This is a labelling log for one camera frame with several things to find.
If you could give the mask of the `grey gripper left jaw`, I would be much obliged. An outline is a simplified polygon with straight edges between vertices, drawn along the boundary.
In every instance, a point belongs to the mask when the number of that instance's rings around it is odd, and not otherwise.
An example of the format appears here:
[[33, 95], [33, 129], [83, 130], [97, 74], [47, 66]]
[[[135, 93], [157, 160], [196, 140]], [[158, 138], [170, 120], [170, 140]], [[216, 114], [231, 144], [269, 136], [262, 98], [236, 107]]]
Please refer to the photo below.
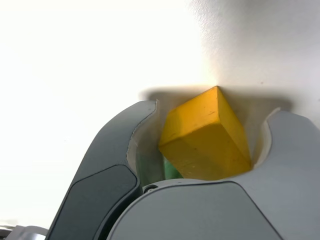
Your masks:
[[49, 240], [104, 240], [143, 187], [164, 180], [160, 103], [140, 101], [97, 133], [47, 234]]

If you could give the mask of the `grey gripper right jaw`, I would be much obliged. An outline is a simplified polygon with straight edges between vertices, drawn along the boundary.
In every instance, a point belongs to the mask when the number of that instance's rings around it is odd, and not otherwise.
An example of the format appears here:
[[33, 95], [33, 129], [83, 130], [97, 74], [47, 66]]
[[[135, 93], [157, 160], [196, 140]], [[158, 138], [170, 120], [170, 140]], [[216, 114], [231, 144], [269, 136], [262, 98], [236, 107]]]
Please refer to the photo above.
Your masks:
[[265, 145], [253, 170], [148, 185], [108, 239], [319, 239], [320, 130], [306, 117], [275, 110], [261, 133]]

